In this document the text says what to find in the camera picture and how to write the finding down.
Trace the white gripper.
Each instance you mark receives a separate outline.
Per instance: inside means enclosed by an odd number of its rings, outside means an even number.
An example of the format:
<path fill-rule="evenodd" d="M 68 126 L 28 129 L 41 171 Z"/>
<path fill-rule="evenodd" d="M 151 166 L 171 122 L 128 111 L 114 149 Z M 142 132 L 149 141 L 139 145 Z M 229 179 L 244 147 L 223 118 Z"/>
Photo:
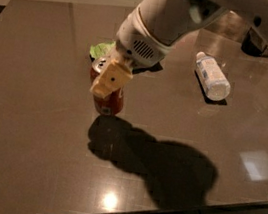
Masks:
<path fill-rule="evenodd" d="M 116 54 L 120 59 L 133 63 L 135 69 L 155 66 L 163 60 L 172 49 L 159 42 L 146 29 L 139 7 L 128 14 L 116 34 Z M 100 99 L 122 88 L 133 78 L 132 70 L 125 64 L 111 59 L 92 82 L 90 91 Z"/>

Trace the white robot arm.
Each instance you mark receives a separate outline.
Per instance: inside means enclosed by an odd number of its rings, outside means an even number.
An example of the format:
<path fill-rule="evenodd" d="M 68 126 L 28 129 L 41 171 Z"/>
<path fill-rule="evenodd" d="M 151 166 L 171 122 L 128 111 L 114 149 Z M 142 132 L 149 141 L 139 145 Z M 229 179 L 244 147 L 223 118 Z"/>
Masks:
<path fill-rule="evenodd" d="M 132 69 L 155 66 L 179 39 L 234 11 L 268 44 L 268 0 L 143 0 L 119 27 L 110 62 L 90 91 L 104 98 L 132 78 Z"/>

